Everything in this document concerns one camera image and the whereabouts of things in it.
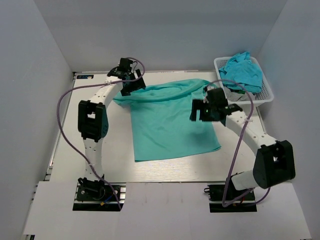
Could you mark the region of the blue label sticker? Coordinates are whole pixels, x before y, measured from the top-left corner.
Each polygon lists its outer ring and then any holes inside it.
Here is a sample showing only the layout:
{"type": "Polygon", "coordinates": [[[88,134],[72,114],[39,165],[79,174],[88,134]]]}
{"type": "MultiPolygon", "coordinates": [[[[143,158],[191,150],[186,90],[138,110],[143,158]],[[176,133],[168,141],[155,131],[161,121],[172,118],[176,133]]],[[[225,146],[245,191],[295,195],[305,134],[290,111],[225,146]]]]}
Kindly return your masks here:
{"type": "Polygon", "coordinates": [[[76,79],[93,79],[93,74],[79,74],[76,76],[76,79]]]}

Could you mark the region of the teal green t shirt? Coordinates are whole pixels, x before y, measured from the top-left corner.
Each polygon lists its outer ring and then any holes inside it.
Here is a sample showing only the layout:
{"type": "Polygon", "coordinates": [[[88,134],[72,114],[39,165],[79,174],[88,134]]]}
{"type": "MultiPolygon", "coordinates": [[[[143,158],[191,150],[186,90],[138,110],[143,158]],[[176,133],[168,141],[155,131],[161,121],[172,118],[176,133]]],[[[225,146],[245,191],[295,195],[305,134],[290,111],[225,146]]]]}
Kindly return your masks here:
{"type": "Polygon", "coordinates": [[[202,100],[208,80],[194,78],[149,85],[114,102],[130,109],[134,160],[176,159],[218,151],[211,122],[191,121],[192,101],[202,100]]]}

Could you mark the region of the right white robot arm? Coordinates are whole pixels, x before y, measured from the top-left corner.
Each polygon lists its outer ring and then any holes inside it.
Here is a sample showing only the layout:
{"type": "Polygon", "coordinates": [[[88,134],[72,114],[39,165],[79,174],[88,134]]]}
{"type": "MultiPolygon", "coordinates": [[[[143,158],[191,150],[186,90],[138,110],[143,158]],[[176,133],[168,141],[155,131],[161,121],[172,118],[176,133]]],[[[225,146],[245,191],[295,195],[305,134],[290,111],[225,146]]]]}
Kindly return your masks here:
{"type": "Polygon", "coordinates": [[[237,104],[230,104],[221,88],[206,91],[203,99],[194,99],[190,120],[220,122],[239,137],[255,155],[253,168],[241,173],[228,173],[226,195],[236,200],[244,190],[268,189],[296,177],[292,144],[279,141],[253,125],[250,116],[237,104]]]}

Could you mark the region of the grey garment in basket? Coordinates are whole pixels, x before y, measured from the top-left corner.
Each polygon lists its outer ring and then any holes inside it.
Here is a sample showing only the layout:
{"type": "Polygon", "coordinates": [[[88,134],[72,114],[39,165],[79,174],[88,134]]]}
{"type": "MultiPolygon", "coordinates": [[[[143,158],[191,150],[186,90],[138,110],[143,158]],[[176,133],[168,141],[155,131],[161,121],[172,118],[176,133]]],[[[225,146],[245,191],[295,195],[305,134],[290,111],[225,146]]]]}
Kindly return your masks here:
{"type": "Polygon", "coordinates": [[[227,87],[224,87],[224,92],[226,98],[231,102],[243,102],[248,100],[248,95],[238,93],[239,90],[233,90],[227,87]]]}

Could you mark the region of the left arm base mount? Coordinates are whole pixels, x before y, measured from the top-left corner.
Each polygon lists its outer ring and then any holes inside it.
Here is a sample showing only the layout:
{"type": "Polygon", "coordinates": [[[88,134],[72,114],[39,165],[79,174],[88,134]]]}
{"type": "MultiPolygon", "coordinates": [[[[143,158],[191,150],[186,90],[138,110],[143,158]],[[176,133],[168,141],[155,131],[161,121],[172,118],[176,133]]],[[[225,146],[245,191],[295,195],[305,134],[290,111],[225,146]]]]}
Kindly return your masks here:
{"type": "Polygon", "coordinates": [[[126,185],[101,180],[79,178],[73,201],[73,211],[77,212],[119,212],[126,198],[126,185]]]}

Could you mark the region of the blue t shirt in basket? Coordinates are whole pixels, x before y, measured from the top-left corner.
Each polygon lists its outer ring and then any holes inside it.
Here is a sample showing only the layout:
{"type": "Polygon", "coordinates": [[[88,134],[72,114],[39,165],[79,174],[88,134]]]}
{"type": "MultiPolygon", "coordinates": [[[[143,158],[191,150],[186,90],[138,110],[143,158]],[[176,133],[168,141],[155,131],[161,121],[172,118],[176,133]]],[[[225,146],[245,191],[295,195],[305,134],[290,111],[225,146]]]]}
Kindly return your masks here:
{"type": "Polygon", "coordinates": [[[250,52],[237,53],[218,70],[223,85],[230,90],[242,90],[234,82],[243,86],[247,92],[258,94],[262,91],[263,72],[251,60],[250,52]]]}

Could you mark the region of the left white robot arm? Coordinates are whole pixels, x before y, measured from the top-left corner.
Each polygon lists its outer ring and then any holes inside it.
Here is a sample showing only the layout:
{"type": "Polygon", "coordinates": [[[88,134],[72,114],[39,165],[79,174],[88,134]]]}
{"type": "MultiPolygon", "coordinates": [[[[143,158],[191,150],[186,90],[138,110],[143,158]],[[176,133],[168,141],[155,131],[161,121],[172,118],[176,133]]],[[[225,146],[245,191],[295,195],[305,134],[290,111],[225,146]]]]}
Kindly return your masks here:
{"type": "Polygon", "coordinates": [[[83,139],[86,161],[84,177],[90,181],[104,178],[102,146],[109,130],[108,106],[118,93],[129,96],[134,91],[146,88],[143,80],[145,68],[139,70],[133,66],[138,64],[144,66],[136,58],[121,58],[119,64],[107,73],[97,92],[78,104],[77,128],[83,139]]]}

